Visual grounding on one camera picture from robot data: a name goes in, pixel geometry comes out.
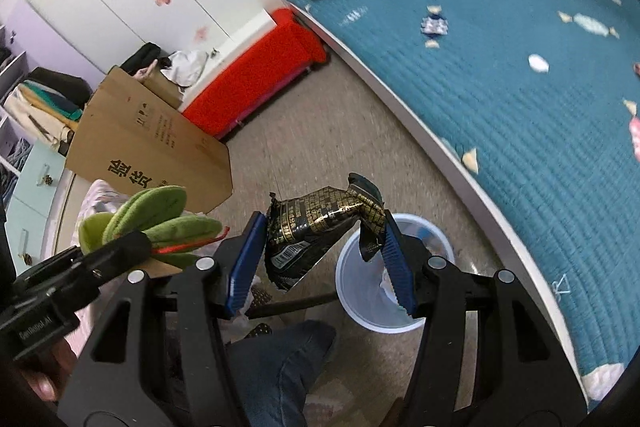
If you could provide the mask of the person's left hand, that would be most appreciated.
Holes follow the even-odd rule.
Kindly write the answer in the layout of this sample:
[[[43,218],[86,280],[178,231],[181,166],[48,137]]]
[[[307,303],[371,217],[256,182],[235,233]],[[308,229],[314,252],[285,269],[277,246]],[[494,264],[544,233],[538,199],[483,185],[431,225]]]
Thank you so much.
[[[61,339],[49,351],[51,364],[38,371],[13,365],[23,381],[44,402],[56,402],[61,397],[77,363],[76,353],[66,339]]]

